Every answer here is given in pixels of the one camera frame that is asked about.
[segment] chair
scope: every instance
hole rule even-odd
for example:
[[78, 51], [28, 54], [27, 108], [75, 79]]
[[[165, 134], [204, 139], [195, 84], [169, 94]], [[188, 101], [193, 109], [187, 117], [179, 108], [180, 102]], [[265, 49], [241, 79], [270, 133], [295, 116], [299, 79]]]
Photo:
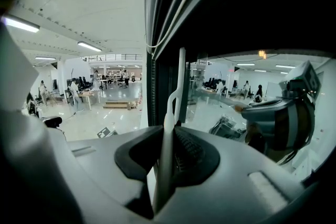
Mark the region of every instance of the chair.
[[38, 95], [35, 96], [36, 105], [43, 103], [40, 88], [38, 88]]
[[254, 94], [253, 94], [253, 92], [251, 92], [251, 86], [250, 86], [250, 89], [248, 90], [247, 98], [253, 99], [253, 96], [254, 96]]

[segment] ceiling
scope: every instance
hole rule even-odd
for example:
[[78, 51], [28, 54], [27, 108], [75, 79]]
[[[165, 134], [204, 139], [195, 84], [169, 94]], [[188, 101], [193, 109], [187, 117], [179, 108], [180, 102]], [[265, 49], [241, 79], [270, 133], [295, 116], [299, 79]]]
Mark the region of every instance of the ceiling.
[[99, 54], [141, 54], [144, 41], [144, 0], [16, 0], [11, 15], [40, 26], [37, 33], [7, 26], [33, 64], [36, 56], [68, 59], [96, 55], [80, 47], [85, 41]]
[[[268, 72], [281, 73], [289, 72], [289, 68], [276, 67], [281, 66], [298, 66], [303, 62], [309, 60], [316, 69], [329, 58], [313, 56], [313, 55], [291, 55], [291, 54], [269, 54], [267, 59], [255, 55], [233, 56], [225, 58], [217, 58], [212, 61], [225, 63], [229, 67], [239, 67], [246, 70], [266, 70]], [[238, 66], [239, 63], [254, 63], [254, 66]]]

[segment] ceiling light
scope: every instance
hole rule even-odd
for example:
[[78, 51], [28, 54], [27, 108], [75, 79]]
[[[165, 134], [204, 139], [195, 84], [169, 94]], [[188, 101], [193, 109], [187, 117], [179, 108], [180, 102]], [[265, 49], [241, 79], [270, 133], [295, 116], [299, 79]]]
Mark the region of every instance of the ceiling light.
[[35, 59], [39, 59], [39, 60], [56, 60], [56, 58], [54, 58], [54, 57], [43, 57], [43, 56], [37, 56], [37, 57], [35, 57]]
[[77, 44], [80, 45], [80, 46], [86, 47], [88, 49], [91, 49], [91, 50], [101, 51], [101, 49], [98, 49], [98, 48], [96, 48], [96, 47], [94, 47], [92, 45], [89, 45], [89, 44], [87, 44], [87, 43], [85, 43], [83, 41], [79, 41]]
[[254, 66], [254, 63], [238, 63], [238, 66]]
[[292, 67], [292, 66], [281, 66], [281, 65], [276, 65], [276, 67], [282, 67], [282, 68], [295, 68], [295, 67]]
[[5, 25], [14, 26], [34, 33], [40, 30], [40, 27], [38, 25], [14, 16], [4, 16], [1, 18], [1, 21], [3, 21]]

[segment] white floor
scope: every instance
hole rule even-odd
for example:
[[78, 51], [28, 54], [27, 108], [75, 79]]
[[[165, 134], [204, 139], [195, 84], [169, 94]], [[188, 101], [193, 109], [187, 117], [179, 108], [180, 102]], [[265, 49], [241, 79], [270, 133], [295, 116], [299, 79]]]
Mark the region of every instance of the white floor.
[[[141, 97], [141, 84], [139, 87], [131, 88], [133, 97]], [[111, 132], [123, 134], [139, 129], [141, 121], [142, 103], [136, 109], [104, 109], [103, 105], [108, 98], [129, 98], [129, 89], [113, 87], [100, 94], [100, 103], [95, 102], [97, 98], [92, 97], [92, 110], [89, 110], [87, 103], [83, 103], [84, 111], [74, 114], [74, 108], [70, 104], [58, 102], [57, 105], [39, 105], [40, 117], [60, 116], [62, 123], [59, 129], [64, 131], [67, 141], [85, 140], [98, 138], [97, 133], [107, 127]]]

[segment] white wall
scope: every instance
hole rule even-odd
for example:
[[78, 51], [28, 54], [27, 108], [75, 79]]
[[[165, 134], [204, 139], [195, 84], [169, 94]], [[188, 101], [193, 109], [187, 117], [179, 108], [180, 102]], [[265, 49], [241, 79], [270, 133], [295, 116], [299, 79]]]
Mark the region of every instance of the white wall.
[[318, 68], [323, 72], [323, 81], [315, 110], [314, 138], [319, 137], [316, 153], [324, 161], [336, 146], [336, 60], [331, 59]]
[[56, 68], [53, 66], [35, 67], [35, 69], [38, 72], [38, 77], [34, 81], [34, 84], [30, 89], [30, 93], [33, 95], [33, 97], [35, 97], [35, 95], [38, 95], [38, 87], [41, 84], [41, 80], [44, 81], [44, 85], [47, 87], [48, 91], [53, 90], [51, 72], [54, 72], [56, 70]]
[[276, 74], [271, 72], [255, 72], [255, 71], [247, 71], [243, 69], [237, 70], [235, 73], [239, 72], [239, 81], [238, 81], [238, 88], [242, 89], [246, 81], [248, 80], [251, 91], [256, 93], [258, 90], [258, 86], [262, 86], [263, 95], [266, 93], [267, 85], [269, 82], [273, 82], [278, 84], [285, 75], [283, 74]]
[[226, 64], [214, 62], [212, 65], [206, 66], [204, 71], [204, 81], [209, 81], [210, 78], [228, 79], [229, 67]]
[[80, 58], [68, 59], [65, 61], [65, 79], [85, 77], [90, 78], [90, 66], [89, 62], [84, 62]]

